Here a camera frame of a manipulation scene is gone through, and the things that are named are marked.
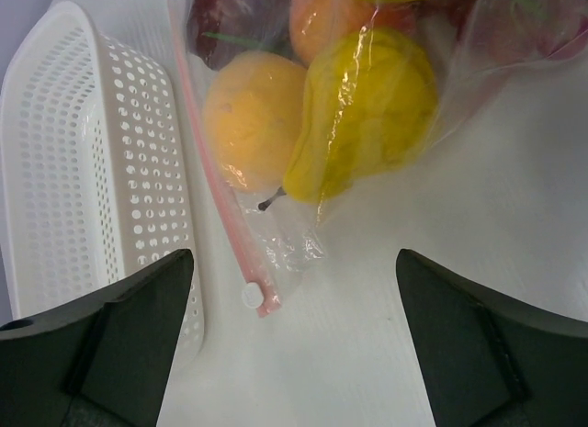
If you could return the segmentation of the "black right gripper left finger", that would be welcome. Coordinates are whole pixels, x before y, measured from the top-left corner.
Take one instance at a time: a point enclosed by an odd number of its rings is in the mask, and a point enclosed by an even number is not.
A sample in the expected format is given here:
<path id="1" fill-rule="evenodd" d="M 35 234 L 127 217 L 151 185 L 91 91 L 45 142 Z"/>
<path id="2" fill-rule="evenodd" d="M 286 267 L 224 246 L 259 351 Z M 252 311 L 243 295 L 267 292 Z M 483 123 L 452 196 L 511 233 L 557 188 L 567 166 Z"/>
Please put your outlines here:
<path id="1" fill-rule="evenodd" d="M 4 426 L 154 426 L 194 273 L 176 250 L 1 328 Z"/>

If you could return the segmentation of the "clear zip top bag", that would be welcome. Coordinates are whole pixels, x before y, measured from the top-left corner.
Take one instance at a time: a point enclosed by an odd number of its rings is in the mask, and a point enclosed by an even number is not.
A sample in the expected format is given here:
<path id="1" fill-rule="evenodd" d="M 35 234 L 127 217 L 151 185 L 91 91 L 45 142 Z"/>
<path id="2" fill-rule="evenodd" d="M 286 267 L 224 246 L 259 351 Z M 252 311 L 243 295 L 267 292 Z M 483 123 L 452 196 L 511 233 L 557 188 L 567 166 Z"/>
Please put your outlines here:
<path id="1" fill-rule="evenodd" d="M 520 69 L 587 48 L 587 0 L 166 0 L 198 158 L 260 316 L 324 257 L 371 176 L 459 129 Z"/>

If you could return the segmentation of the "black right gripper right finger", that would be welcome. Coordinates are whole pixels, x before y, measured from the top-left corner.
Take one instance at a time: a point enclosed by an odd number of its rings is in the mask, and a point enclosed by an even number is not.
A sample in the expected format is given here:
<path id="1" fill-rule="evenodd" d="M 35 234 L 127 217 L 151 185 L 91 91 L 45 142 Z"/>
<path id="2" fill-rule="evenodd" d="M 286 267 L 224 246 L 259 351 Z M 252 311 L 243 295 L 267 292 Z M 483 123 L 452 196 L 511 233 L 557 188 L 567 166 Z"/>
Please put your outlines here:
<path id="1" fill-rule="evenodd" d="M 396 278 L 438 426 L 584 426 L 587 324 L 403 249 Z"/>

